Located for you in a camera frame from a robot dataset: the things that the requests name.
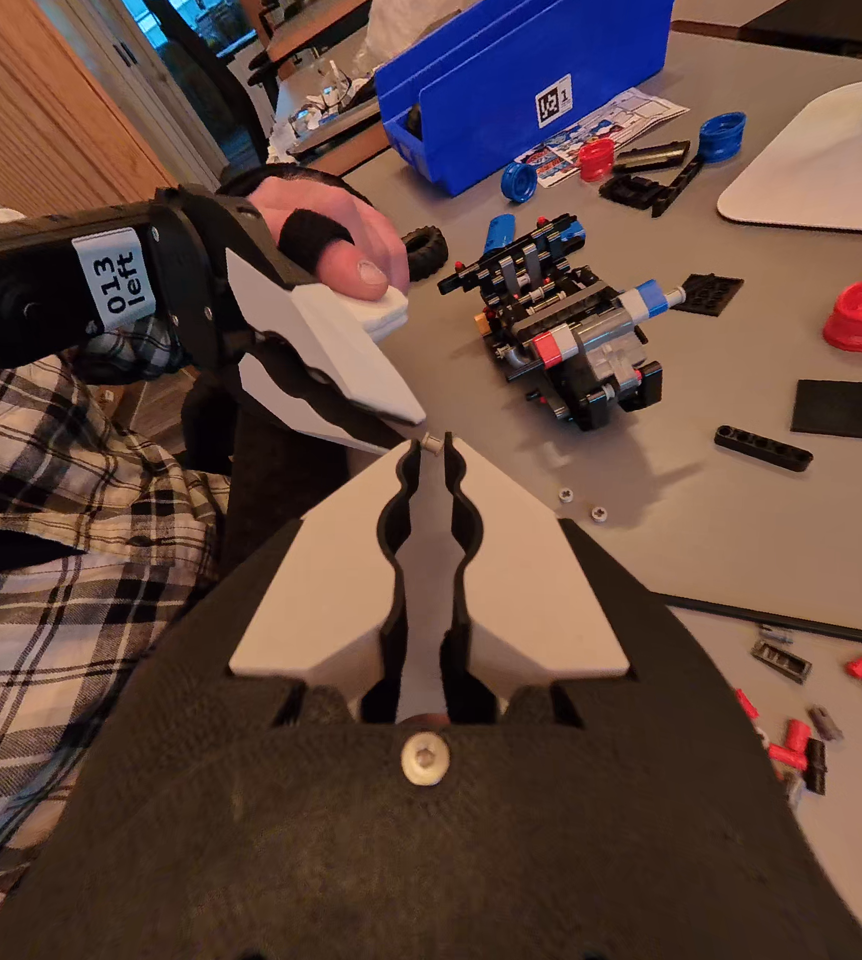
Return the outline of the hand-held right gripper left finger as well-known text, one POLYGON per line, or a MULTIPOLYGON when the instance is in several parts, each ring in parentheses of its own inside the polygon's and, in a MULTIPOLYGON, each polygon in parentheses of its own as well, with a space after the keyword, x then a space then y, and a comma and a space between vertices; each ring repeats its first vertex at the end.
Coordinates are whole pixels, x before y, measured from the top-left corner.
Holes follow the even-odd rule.
POLYGON ((397 553, 422 449, 402 442, 301 519, 229 661, 243 678, 338 690, 365 722, 397 718, 408 616, 397 553))

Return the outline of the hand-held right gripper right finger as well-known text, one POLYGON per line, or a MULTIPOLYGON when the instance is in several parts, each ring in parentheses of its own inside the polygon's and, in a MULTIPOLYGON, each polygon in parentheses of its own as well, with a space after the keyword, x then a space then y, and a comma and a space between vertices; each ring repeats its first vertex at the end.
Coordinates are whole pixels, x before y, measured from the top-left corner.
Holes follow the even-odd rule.
POLYGON ((462 556, 441 679, 454 724, 491 724, 526 688, 629 673, 555 512, 466 441, 444 441, 450 532, 462 556))

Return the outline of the person's plaid shirt torso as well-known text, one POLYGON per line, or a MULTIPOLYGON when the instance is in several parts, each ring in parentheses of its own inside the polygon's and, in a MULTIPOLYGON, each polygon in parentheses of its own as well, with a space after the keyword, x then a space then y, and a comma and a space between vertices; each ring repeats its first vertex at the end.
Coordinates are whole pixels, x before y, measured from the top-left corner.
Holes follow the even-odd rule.
POLYGON ((0 370, 0 901, 139 660, 215 581, 228 500, 63 358, 0 370))

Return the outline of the clear plastic bag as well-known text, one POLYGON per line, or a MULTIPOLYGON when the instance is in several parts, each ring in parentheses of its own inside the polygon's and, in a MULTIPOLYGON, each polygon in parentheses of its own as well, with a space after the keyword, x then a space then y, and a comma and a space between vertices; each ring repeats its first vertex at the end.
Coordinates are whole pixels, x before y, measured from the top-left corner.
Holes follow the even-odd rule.
POLYGON ((365 47, 380 63, 409 49, 475 1, 372 1, 365 47))

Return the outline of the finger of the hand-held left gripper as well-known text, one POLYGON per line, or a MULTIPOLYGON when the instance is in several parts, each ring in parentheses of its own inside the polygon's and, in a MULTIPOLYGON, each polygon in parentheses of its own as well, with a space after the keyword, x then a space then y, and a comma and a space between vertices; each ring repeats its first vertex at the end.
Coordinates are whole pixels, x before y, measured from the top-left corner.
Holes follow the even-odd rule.
POLYGON ((240 361, 238 376, 244 395, 295 433, 375 455, 384 455, 403 442, 381 420, 353 407, 319 412, 304 396, 283 389, 254 353, 240 361))
POLYGON ((425 420, 416 396, 378 347, 408 320, 402 293, 389 288, 368 302, 317 282, 288 291, 232 250, 225 258, 230 290, 255 331, 283 338, 347 400, 413 426, 425 420))

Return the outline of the brick-built toy truck chassis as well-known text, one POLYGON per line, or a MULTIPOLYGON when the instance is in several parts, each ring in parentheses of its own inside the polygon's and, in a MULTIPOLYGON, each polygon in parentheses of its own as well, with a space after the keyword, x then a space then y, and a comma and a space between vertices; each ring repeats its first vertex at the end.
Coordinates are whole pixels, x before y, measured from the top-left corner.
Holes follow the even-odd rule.
POLYGON ((577 217, 541 218, 529 233, 438 282, 440 294, 478 291, 475 318, 506 380, 541 378, 528 394, 583 432, 608 426, 616 409, 633 413, 663 396, 663 367, 648 358, 644 322, 669 312, 649 280, 625 291, 569 256, 582 249, 577 217))

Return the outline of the small red wheel rim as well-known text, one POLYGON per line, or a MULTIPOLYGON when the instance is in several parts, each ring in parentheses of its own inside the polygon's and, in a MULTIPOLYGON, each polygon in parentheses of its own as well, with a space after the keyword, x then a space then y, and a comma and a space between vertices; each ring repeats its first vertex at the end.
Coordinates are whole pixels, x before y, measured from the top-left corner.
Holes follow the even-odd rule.
POLYGON ((584 143, 577 156, 581 180, 586 184, 606 181, 615 164, 615 143, 609 136, 600 136, 584 143))

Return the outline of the black axle rod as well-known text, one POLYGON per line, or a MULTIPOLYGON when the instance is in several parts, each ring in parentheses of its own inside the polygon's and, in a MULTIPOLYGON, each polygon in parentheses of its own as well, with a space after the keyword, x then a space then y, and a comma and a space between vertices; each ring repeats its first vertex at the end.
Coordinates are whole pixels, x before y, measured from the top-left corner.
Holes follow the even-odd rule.
POLYGON ((714 617, 737 619, 758 625, 776 627, 786 631, 798 631, 819 635, 833 640, 862 643, 862 629, 771 613, 742 606, 730 606, 695 598, 652 592, 653 597, 669 608, 707 614, 714 617))

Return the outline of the blue tagged storage bin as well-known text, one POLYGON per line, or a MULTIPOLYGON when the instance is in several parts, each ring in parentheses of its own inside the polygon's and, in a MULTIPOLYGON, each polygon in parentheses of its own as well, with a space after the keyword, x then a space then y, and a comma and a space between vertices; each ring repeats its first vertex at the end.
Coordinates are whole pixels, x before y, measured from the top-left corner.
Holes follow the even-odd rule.
POLYGON ((448 196, 659 73, 674 1, 482 1, 375 75, 389 145, 448 196))

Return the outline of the person's left hand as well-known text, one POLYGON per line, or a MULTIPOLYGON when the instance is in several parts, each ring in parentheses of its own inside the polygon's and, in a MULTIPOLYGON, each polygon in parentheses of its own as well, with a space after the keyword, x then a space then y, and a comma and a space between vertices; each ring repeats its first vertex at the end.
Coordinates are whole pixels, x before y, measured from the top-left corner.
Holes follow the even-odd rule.
POLYGON ((376 302, 405 294, 410 268, 396 228, 337 179, 267 176, 248 195, 281 253, 333 291, 376 302))

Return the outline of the small connector pins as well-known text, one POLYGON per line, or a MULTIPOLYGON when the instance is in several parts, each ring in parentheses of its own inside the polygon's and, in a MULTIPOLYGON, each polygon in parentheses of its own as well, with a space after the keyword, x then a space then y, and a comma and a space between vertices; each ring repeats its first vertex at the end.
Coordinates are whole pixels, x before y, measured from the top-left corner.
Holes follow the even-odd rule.
MULTIPOLYGON (((757 640, 751 647, 751 658, 797 686, 805 687, 814 676, 814 664, 794 649, 791 631, 767 622, 758 622, 756 628, 757 640)), ((862 686, 862 654, 849 660, 843 671, 862 686)), ((845 739, 829 709, 824 704, 809 702, 804 708, 806 718, 790 717, 784 724, 782 737, 774 739, 762 727, 761 711, 748 693, 736 688, 734 695, 767 752, 789 804, 795 806, 804 790, 825 796, 827 747, 845 739)))

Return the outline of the black frame piece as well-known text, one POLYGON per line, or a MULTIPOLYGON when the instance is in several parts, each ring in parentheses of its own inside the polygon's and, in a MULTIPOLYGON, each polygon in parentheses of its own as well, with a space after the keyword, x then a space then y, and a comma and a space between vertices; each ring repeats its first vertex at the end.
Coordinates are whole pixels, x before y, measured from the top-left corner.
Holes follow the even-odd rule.
POLYGON ((662 199, 666 190, 663 183, 645 176, 617 174, 600 187, 599 195, 632 210, 650 210, 662 199))

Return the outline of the black office chair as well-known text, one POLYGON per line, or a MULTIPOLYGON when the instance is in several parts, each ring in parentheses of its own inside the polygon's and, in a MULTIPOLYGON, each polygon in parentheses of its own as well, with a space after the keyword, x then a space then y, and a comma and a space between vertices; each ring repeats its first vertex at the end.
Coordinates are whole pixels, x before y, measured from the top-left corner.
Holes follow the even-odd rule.
POLYGON ((244 87, 170 2, 146 1, 145 5, 155 17, 164 36, 185 51, 217 90, 237 125, 246 130, 257 163, 263 165, 268 159, 269 138, 265 135, 257 111, 244 87))

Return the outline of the cluttered background table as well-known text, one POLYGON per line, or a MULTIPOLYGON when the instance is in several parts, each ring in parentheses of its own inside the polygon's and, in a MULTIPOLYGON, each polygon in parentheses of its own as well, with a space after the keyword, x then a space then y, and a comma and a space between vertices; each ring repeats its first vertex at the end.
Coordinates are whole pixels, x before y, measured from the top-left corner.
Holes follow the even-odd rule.
POLYGON ((269 162, 341 176, 388 148, 374 64, 358 37, 284 82, 269 135, 269 162))

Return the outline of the white book stand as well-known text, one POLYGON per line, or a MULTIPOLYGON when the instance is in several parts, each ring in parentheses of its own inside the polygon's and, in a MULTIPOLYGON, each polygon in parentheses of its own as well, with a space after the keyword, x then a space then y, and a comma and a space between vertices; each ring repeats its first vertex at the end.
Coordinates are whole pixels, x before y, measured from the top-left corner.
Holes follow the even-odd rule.
POLYGON ((731 222, 862 233, 862 82, 810 102, 717 201, 731 222))

